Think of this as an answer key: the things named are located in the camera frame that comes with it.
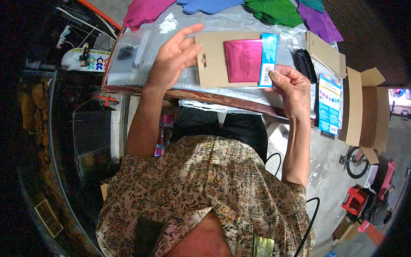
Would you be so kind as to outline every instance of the barcode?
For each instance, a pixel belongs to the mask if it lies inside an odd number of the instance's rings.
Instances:
[[[270,83],[270,76],[268,75],[270,73],[271,67],[265,67],[264,69],[264,83]]]
[[[338,128],[336,126],[330,124],[330,132],[337,135],[338,134]]]
[[[272,82],[270,79],[270,70],[274,69],[274,64],[272,63],[263,63],[261,67],[260,83],[259,86],[271,86]]]

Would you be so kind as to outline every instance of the bicycle wheel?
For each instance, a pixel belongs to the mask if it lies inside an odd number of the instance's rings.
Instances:
[[[348,175],[353,179],[361,178],[369,169],[369,161],[367,160],[367,157],[364,154],[361,154],[361,156],[358,157],[359,153],[362,152],[358,146],[351,148],[345,161]]]

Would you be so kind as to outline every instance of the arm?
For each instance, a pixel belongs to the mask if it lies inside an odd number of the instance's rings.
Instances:
[[[307,185],[311,133],[310,81],[290,66],[276,65],[270,77],[283,97],[284,111],[290,121],[287,153],[282,167],[282,181]]]
[[[154,155],[164,94],[174,86],[185,68],[196,64],[197,54],[201,50],[201,45],[196,44],[194,38],[185,36],[203,28],[200,23],[183,28],[160,47],[130,126],[126,154],[140,157]]]
[[[290,118],[290,135],[284,157],[281,180],[303,186],[309,175],[309,143],[311,123]]]
[[[152,157],[158,140],[161,104],[164,90],[144,86],[130,125],[126,154]]]

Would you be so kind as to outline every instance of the cardboard packaging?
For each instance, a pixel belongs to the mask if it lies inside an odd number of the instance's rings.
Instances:
[[[327,42],[311,31],[307,31],[304,34],[304,38],[307,42],[307,51],[311,58],[316,59],[341,78],[347,76],[345,72],[345,55],[338,52],[337,49],[327,44]]]
[[[111,178],[106,178],[103,181],[101,181],[101,185],[100,188],[102,190],[102,195],[103,195],[103,201],[106,200],[107,197],[107,189],[109,187],[109,183],[110,183]]]
[[[341,243],[346,238],[353,240],[358,233],[357,229],[359,226],[360,224],[358,222],[352,222],[346,215],[333,233],[335,238],[338,239],[333,245]]]
[[[377,68],[358,72],[347,67],[344,82],[344,112],[339,140],[360,146],[370,164],[378,163],[374,149],[385,151],[388,142],[390,106],[388,89],[376,87],[385,78]]]
[[[200,42],[202,50],[197,56],[200,87],[229,88],[258,86],[258,82],[229,83],[224,54],[224,41],[240,39],[259,39],[261,32],[219,31],[201,32],[194,40]]]

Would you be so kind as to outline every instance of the pink foil sheet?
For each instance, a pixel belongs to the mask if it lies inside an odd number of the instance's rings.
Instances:
[[[229,83],[260,81],[262,39],[225,41],[224,49]]]

